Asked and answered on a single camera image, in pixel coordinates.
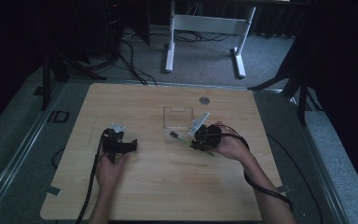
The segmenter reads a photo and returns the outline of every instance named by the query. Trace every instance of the transparent container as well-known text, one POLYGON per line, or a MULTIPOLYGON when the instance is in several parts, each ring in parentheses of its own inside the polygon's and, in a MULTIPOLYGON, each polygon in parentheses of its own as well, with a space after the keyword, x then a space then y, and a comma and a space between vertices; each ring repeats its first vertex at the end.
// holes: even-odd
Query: transparent container
POLYGON ((163 126, 165 140, 175 142, 170 133, 182 141, 190 141, 191 136, 188 134, 194 120, 193 108, 184 106, 164 106, 163 126))

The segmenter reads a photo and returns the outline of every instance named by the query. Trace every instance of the gray carpet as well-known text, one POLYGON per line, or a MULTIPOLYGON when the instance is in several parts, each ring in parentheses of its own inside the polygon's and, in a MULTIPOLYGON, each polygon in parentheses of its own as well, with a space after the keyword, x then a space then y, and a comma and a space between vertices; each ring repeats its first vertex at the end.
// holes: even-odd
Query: gray carpet
MULTIPOLYGON (((173 72, 166 74, 163 71, 168 43, 166 35, 153 36, 150 47, 139 41, 136 36, 127 38, 134 48, 134 64, 158 82, 230 86, 244 89, 274 77, 283 57, 293 43, 293 38, 266 39, 263 36, 249 36, 242 54, 247 78, 238 79, 229 51, 237 45, 238 39, 237 36, 230 36, 218 42, 177 41, 173 72)), ((124 57, 130 58, 127 45, 122 45, 122 53, 124 57)), ((93 59, 94 63, 101 61, 103 61, 102 58, 93 59)), ((117 65, 121 67, 124 63, 119 61, 117 65)), ((131 80, 138 83, 134 76, 118 66, 111 65, 108 70, 103 68, 96 73, 108 77, 106 82, 119 83, 131 80)), ((21 140, 32 129, 33 122, 43 116, 43 113, 48 113, 39 111, 41 97, 33 96, 34 89, 41 85, 40 72, 39 70, 28 78, 0 118, 0 174, 21 145, 21 140)), ((73 74, 69 83, 64 85, 52 109, 68 111, 69 119, 66 123, 53 123, 45 120, 41 132, 33 142, 30 151, 27 152, 22 167, 0 202, 0 223, 54 222, 43 220, 39 216, 46 196, 40 189, 44 185, 49 185, 55 174, 51 159, 65 146, 88 86, 92 82, 95 80, 81 74, 73 74)), ((284 84, 283 81, 271 88, 282 89, 284 84)), ((53 87, 59 88, 60 84, 53 81, 53 87)), ((255 94, 255 99, 266 132, 282 143, 305 175, 304 180, 281 146, 269 139, 283 184, 291 189, 288 197, 295 204, 295 216, 298 223, 319 223, 320 220, 317 206, 306 188, 305 181, 310 184, 317 199, 316 203, 322 208, 324 223, 335 223, 313 171, 309 155, 312 148, 307 144, 303 134, 305 127, 299 125, 296 118, 296 106, 276 92, 262 91, 255 94)), ((60 221, 59 223, 73 223, 73 221, 60 221)))

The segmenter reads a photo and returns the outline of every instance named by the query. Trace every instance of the black cable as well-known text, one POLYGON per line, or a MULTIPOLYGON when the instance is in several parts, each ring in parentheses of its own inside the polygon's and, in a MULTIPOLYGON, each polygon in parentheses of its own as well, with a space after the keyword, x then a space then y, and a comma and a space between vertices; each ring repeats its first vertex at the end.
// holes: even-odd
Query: black cable
POLYGON ((260 191, 260 192, 262 192, 262 193, 265 193, 265 194, 267 194, 267 195, 269 195, 269 196, 278 198, 278 199, 280 199, 280 200, 286 202, 286 203, 289 205, 290 211, 293 212, 293 209, 294 209, 294 208, 293 208, 293 203, 292 203, 292 201, 290 201, 288 198, 284 197, 284 196, 281 195, 280 193, 277 193, 277 192, 275 192, 275 191, 272 191, 272 190, 269 190, 269 189, 265 189, 265 188, 263 188, 263 187, 258 186, 255 182, 253 182, 253 181, 251 180, 251 178, 249 178, 249 176, 246 174, 245 171, 243 171, 243 176, 245 177, 246 182, 247 182, 250 186, 252 186, 254 189, 257 189, 258 191, 260 191))
MULTIPOLYGON (((218 136, 218 135, 220 135, 220 136, 231 136, 231 137, 235 137, 235 138, 240 139, 240 140, 243 142, 243 144, 248 148, 248 150, 250 150, 249 145, 248 145, 248 143, 246 142, 246 140, 245 140, 242 136, 240 136, 233 128, 231 128, 231 127, 229 127, 229 126, 227 126, 227 125, 216 125, 216 126, 227 127, 227 128, 229 128, 230 130, 232 130, 235 134, 232 134, 232 133, 212 133, 212 134, 204 134, 204 136, 218 136)), ((246 182, 247 182, 250 186, 252 186, 254 189, 257 189, 257 190, 259 190, 259 191, 262 192, 262 193, 265 193, 265 194, 267 194, 267 195, 269 195, 269 196, 271 196, 271 197, 274 197, 274 198, 277 198, 277 199, 279 199, 279 200, 284 201, 285 203, 287 203, 287 204, 289 205, 290 211, 293 212, 293 210, 294 210, 293 203, 292 203, 292 201, 290 201, 287 197, 281 195, 280 193, 277 193, 277 192, 272 191, 272 190, 269 190, 269 189, 265 189, 265 188, 263 188, 263 187, 257 185, 255 182, 253 182, 253 180, 252 180, 251 178, 249 178, 249 176, 246 174, 245 171, 243 171, 243 175, 244 175, 244 177, 245 177, 246 182)))
POLYGON ((102 71, 96 72, 96 74, 104 73, 104 72, 106 72, 107 70, 109 70, 111 67, 113 67, 113 65, 110 65, 109 67, 105 68, 105 69, 102 70, 102 71))
POLYGON ((74 67, 75 69, 83 72, 87 76, 89 76, 89 77, 91 77, 93 79, 106 80, 106 77, 100 77, 100 76, 94 74, 93 72, 91 72, 88 68, 86 68, 82 64, 78 63, 77 61, 74 61, 74 60, 70 59, 68 56, 66 56, 64 53, 62 53, 60 50, 58 50, 56 46, 52 46, 51 50, 55 54, 57 54, 60 58, 62 58, 63 61, 71 64, 72 67, 74 67))
POLYGON ((194 6, 196 6, 196 8, 194 9, 193 16, 196 14, 197 8, 199 7, 199 2, 193 3, 193 5, 191 6, 191 8, 187 11, 186 15, 190 14, 190 11, 191 11, 191 9, 193 9, 194 6))
POLYGON ((54 166, 54 168, 58 168, 58 165, 55 163, 55 160, 56 160, 56 158, 57 158, 57 156, 62 152, 62 151, 64 151, 65 150, 65 147, 63 147, 63 148, 61 148, 60 150, 58 150, 55 154, 54 154, 54 156, 53 156, 53 159, 51 160, 51 163, 53 164, 53 166, 54 166))
POLYGON ((179 34, 191 34, 194 37, 194 39, 190 39, 190 38, 186 38, 180 35, 175 35, 174 37, 176 38, 176 40, 182 41, 182 42, 189 42, 189 43, 198 43, 198 42, 205 42, 205 41, 223 41, 226 40, 230 35, 226 35, 226 37, 222 38, 222 39, 218 39, 219 37, 225 35, 225 34, 220 34, 216 37, 213 38, 206 38, 204 36, 202 36, 202 34, 198 33, 198 32, 194 32, 194 31, 182 31, 179 34))
POLYGON ((87 68, 89 70, 97 70, 97 69, 101 69, 101 68, 105 68, 106 66, 108 66, 110 63, 112 63, 113 61, 115 60, 115 57, 113 56, 109 56, 108 59, 103 62, 103 63, 96 63, 94 65, 90 65, 90 66, 87 66, 87 68))
POLYGON ((316 200, 316 196, 315 194, 312 192, 312 190, 310 189, 310 184, 307 182, 304 174, 301 172, 298 164, 295 162, 295 160, 293 159, 293 157, 290 155, 290 153, 287 151, 287 149, 275 138, 273 137, 272 135, 268 134, 267 133, 267 136, 269 138, 271 138, 272 140, 275 141, 275 143, 277 143, 282 149, 283 151, 286 153, 287 157, 289 157, 289 159, 292 161, 293 165, 296 167, 296 169, 298 170, 299 174, 301 175, 301 177, 303 178, 304 180, 304 183, 308 189, 308 191, 310 192, 310 196, 312 197, 312 200, 315 202, 315 206, 316 206, 316 209, 318 210, 318 214, 319 214, 319 219, 320 219, 320 222, 321 224, 324 223, 324 217, 323 217, 323 214, 322 214, 322 209, 321 209, 321 206, 318 204, 318 201, 316 200))
POLYGON ((92 164, 91 174, 89 175, 89 188, 87 190, 86 199, 83 203, 83 207, 82 207, 80 214, 77 218, 76 224, 79 224, 81 222, 81 220, 84 216, 84 213, 86 212, 87 205, 89 204, 89 200, 90 200, 90 196, 91 196, 91 192, 92 192, 92 184, 94 183, 95 170, 97 168, 97 163, 99 161, 98 158, 99 158, 99 154, 100 154, 100 148, 101 148, 102 142, 103 142, 103 135, 104 135, 104 132, 101 135, 100 144, 98 145, 97 153, 95 154, 95 158, 94 158, 94 163, 92 164))
POLYGON ((133 60, 134 52, 133 52, 133 47, 132 47, 132 45, 131 45, 130 43, 128 43, 127 41, 125 41, 125 40, 122 40, 122 43, 128 45, 128 46, 130 47, 130 49, 131 49, 131 60, 130 60, 129 62, 124 58, 124 56, 123 56, 121 53, 119 53, 120 58, 121 58, 121 59, 124 61, 124 63, 129 67, 129 71, 130 71, 139 81, 141 81, 141 83, 142 83, 143 85, 148 86, 147 81, 145 81, 142 77, 140 77, 140 75, 141 75, 141 76, 151 77, 152 80, 153 80, 153 81, 155 82, 155 84, 157 85, 156 80, 155 80, 152 76, 150 76, 150 75, 148 75, 148 74, 142 72, 142 70, 140 70, 139 68, 136 68, 135 65, 133 64, 133 61, 134 61, 134 60, 133 60), (136 69, 138 69, 139 71, 141 71, 142 74, 138 74, 138 73, 136 72, 136 69))

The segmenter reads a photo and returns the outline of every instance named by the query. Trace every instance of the metal stand leg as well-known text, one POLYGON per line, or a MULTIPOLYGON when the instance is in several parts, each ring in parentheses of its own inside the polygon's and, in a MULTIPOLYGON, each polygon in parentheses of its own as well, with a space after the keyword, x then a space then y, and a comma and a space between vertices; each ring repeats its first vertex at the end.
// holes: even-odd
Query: metal stand leg
POLYGON ((173 68, 173 54, 175 52, 174 39, 174 25, 175 25, 175 1, 171 1, 171 18, 170 18, 170 44, 168 46, 167 63, 165 71, 171 72, 173 68))
POLYGON ((302 83, 300 87, 300 96, 298 100, 298 109, 297 116, 302 125, 306 125, 305 123, 305 109, 307 104, 307 92, 308 92, 308 81, 310 79, 310 71, 305 71, 305 74, 302 78, 302 83))
POLYGON ((255 7, 250 7, 248 16, 246 18, 246 25, 243 27, 243 33, 241 36, 241 40, 240 40, 240 44, 238 45, 237 48, 234 48, 234 53, 235 53, 235 61, 237 64, 237 68, 238 68, 238 76, 239 77, 246 77, 246 73, 245 73, 245 67, 243 66, 243 60, 242 60, 242 50, 243 50, 243 46, 245 45, 245 40, 246 37, 248 36, 249 33, 249 29, 251 27, 252 24, 252 18, 255 14, 255 7))

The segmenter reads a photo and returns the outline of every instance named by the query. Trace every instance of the wrist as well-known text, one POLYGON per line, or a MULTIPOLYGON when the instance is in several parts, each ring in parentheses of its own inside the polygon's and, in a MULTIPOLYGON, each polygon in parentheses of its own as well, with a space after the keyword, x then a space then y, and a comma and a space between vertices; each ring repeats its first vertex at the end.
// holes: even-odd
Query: wrist
POLYGON ((242 154, 240 163, 243 167, 243 170, 246 172, 252 171, 255 167, 258 167, 257 159, 252 153, 242 154))
POLYGON ((100 187, 98 195, 103 197, 111 197, 113 195, 114 188, 103 188, 100 187))

